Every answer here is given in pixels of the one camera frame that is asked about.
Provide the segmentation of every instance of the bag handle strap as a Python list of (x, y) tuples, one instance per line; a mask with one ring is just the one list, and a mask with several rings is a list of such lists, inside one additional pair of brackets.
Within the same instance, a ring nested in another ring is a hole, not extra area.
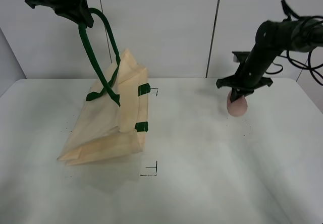
[(113, 34), (112, 34), (112, 30), (111, 30), (111, 27), (110, 27), (110, 24), (109, 22), (107, 21), (107, 18), (105, 17), (105, 15), (99, 11), (98, 9), (95, 9), (95, 8), (90, 8), (89, 9), (89, 12), (91, 14), (96, 14), (100, 17), (100, 19), (103, 21), (103, 24), (105, 26), (105, 29), (107, 31), (107, 34), (109, 35), (109, 39), (110, 39), (110, 42), (111, 42), (111, 45), (112, 45), (112, 48), (113, 48), (113, 51), (116, 55), (116, 62), (117, 62), (117, 68), (116, 70), (114, 71), (111, 79), (109, 82), (106, 81), (105, 77), (104, 77), (104, 74), (102, 73), (102, 70), (96, 60), (96, 57), (95, 57), (95, 54), (93, 52), (93, 49), (92, 49), (92, 46), (91, 46), (91, 43), (89, 41), (89, 38), (86, 34), (86, 25), (84, 23), (80, 23), (79, 24), (79, 34), (80, 34), (80, 37), (81, 37), (81, 40), (82, 40), (82, 43), (83, 43), (83, 46), (85, 48), (85, 51), (86, 51), (86, 54), (87, 56), (89, 57), (90, 59), (90, 62), (92, 64), (92, 67), (94, 68), (96, 74), (98, 75), (99, 77), (99, 80), (100, 82), (102, 83), (103, 85), (103, 89), (100, 93), (97, 93), (97, 92), (91, 92), (89, 93), (87, 96), (86, 96), (86, 100), (87, 101), (91, 101), (91, 100), (94, 100), (94, 99), (97, 99), (97, 98), (100, 98), (101, 96), (104, 95), (105, 92), (108, 93), (108, 95), (111, 97), (111, 99), (118, 104), (118, 106), (120, 106), (120, 95), (118, 94), (115, 94), (113, 92), (113, 90), (111, 89), (111, 87), (114, 85), (115, 81), (116, 81), (116, 78), (117, 78), (117, 74), (118, 74), (118, 70), (119, 70), (119, 65), (120, 65), (120, 56), (119, 56), (119, 51), (118, 51), (118, 48), (117, 48), (117, 44), (116, 44), (116, 41), (113, 37)]

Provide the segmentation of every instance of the black cable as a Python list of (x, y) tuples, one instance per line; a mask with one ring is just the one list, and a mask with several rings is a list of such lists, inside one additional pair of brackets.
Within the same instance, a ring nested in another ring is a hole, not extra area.
[[(310, 16), (310, 17), (300, 17), (300, 19), (304, 19), (303, 23), (300, 26), (299, 32), (291, 39), (291, 43), (297, 38), (297, 37), (301, 37), (301, 39), (305, 40), (304, 38), (304, 33), (305, 32), (310, 32), (312, 29), (314, 29), (317, 25), (320, 25), (323, 23), (323, 16)], [(309, 22), (312, 19), (322, 19), (318, 22), (315, 22), (311, 25), (305, 26), (307, 22)], [(280, 56), (282, 58), (287, 58), (288, 61), (295, 67), (301, 69), (301, 70), (309, 70), (309, 73), (311, 74), (311, 76), (313, 77), (313, 79), (321, 86), (323, 86), (323, 83), (320, 82), (320, 80), (317, 78), (317, 76), (319, 76), (322, 80), (323, 80), (323, 75), (320, 74), (318, 71), (316, 71), (319, 68), (323, 67), (323, 63), (316, 66), (316, 67), (312, 67), (311, 65), (311, 57), (312, 57), (312, 53), (313, 51), (310, 51), (308, 53), (307, 56), (307, 63), (308, 65), (301, 63), (300, 61), (297, 61), (295, 59), (292, 59), (289, 55), (289, 50), (286, 50), (286, 57), (285, 56)]]
[[(103, 13), (103, 6), (102, 6), (102, 1), (100, 0), (100, 5), (101, 5), (101, 11)], [(107, 31), (105, 29), (105, 36), (106, 36), (106, 41), (107, 41), (107, 47), (109, 49), (109, 55), (110, 55), (110, 62), (112, 64), (112, 57), (111, 57), (111, 51), (110, 51), (110, 44), (109, 44), (109, 39), (108, 39), (108, 36), (107, 36)]]
[(279, 70), (278, 70), (278, 71), (276, 71), (276, 72), (267, 72), (267, 71), (266, 71), (266, 74), (269, 74), (269, 75), (279, 74), (279, 73), (281, 73), (281, 72), (284, 70), (284, 67), (283, 67), (283, 65), (281, 65), (281, 64), (275, 64), (275, 63), (273, 62), (273, 65), (279, 66), (279, 67), (281, 67), (281, 69), (279, 69)]
[(282, 0), (281, 3), (282, 3), (284, 14), (287, 16), (287, 20), (290, 21), (291, 16), (293, 16), (296, 19), (301, 18), (298, 14), (296, 14), (295, 11), (292, 10), (292, 8), (290, 8), (290, 6), (286, 3), (286, 0)]

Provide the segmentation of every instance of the white table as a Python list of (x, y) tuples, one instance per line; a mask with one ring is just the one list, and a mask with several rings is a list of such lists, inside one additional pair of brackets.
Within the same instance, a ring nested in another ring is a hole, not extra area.
[(145, 152), (65, 167), (92, 82), (20, 80), (0, 98), (1, 224), (323, 222), (323, 115), (294, 81), (234, 118), (214, 79), (151, 79)]

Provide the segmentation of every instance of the green bag handle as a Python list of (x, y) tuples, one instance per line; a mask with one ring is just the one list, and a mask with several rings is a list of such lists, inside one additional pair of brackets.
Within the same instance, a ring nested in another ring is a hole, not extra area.
[(120, 56), (119, 56), (119, 51), (118, 51), (118, 48), (117, 48), (117, 45), (116, 45), (116, 41), (115, 41), (115, 39), (113, 37), (110, 24), (107, 21), (107, 18), (105, 17), (105, 15), (101, 11), (99, 11), (98, 9), (95, 9), (95, 8), (90, 8), (89, 12), (91, 14), (98, 15), (100, 17), (100, 19), (103, 21), (103, 24), (104, 24), (104, 26), (106, 28), (107, 34), (109, 35), (109, 39), (110, 39), (113, 51), (115, 52), (115, 55), (116, 55), (117, 68), (114, 71), (110, 81), (107, 82), (105, 77), (104, 77), (104, 74), (102, 73), (102, 70), (101, 70), (101, 68), (100, 68), (100, 66), (99, 66), (99, 64), (98, 64), (98, 62), (96, 60), (96, 57), (94, 55), (94, 52), (93, 52), (92, 46), (90, 44), (89, 38), (87, 37), (86, 25), (84, 23), (79, 24), (79, 34), (80, 34), (83, 46), (85, 48), (86, 54), (89, 57), (90, 62), (92, 64), (96, 74), (98, 75), (99, 80), (101, 81), (101, 83), (103, 85), (103, 89), (102, 89), (102, 91), (100, 93), (91, 92), (86, 96), (86, 100), (91, 101), (91, 100), (100, 98), (101, 96), (104, 95), (105, 92), (107, 92), (108, 95), (111, 97), (111, 99), (115, 103), (117, 103), (118, 106), (120, 106), (120, 95), (115, 94), (113, 92), (113, 90), (111, 89), (111, 87), (113, 86), (113, 84), (116, 81), (118, 70), (119, 70), (119, 65), (120, 65)]

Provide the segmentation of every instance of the green strap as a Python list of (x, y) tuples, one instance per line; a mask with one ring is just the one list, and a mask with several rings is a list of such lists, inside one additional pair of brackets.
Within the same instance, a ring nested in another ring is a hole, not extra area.
[(104, 77), (104, 74), (102, 73), (102, 70), (100, 69), (100, 66), (99, 66), (99, 64), (98, 64), (98, 62), (96, 60), (96, 57), (95, 57), (94, 52), (93, 52), (93, 49), (91, 47), (90, 41), (89, 41), (89, 39), (87, 37), (86, 25), (84, 23), (79, 24), (79, 34), (80, 34), (83, 46), (85, 48), (86, 54), (89, 57), (90, 62), (91, 62), (96, 74), (98, 75), (98, 77), (99, 77), (99, 79), (100, 79), (100, 81), (101, 81), (101, 83), (103, 85), (103, 89), (102, 89), (102, 91), (100, 93), (91, 92), (86, 96), (86, 100), (91, 101), (91, 100), (97, 99), (97, 98), (103, 96), (105, 92), (107, 92), (108, 95), (111, 97), (111, 99), (114, 102), (116, 102), (118, 104), (118, 106), (120, 106), (120, 95), (115, 94), (113, 92), (113, 90), (111, 89), (111, 87), (114, 85), (114, 83), (116, 81), (118, 70), (119, 70), (119, 65), (120, 65), (120, 56), (119, 56), (119, 51), (118, 51), (118, 48), (117, 48), (117, 45), (116, 45), (116, 41), (115, 41), (115, 39), (113, 37), (110, 24), (107, 21), (107, 18), (105, 17), (105, 15), (101, 11), (99, 11), (98, 9), (95, 9), (95, 8), (90, 8), (89, 12), (91, 14), (98, 15), (100, 17), (100, 19), (104, 23), (104, 26), (106, 28), (107, 34), (109, 35), (109, 39), (110, 39), (113, 51), (115, 52), (115, 55), (116, 55), (117, 68), (114, 71), (110, 81), (107, 82), (105, 77)]
[(137, 122), (135, 129), (137, 132), (148, 132), (148, 122)]
[(148, 83), (139, 85), (138, 86), (138, 96), (150, 93), (150, 90), (151, 90), (151, 88), (150, 88), (150, 85)]

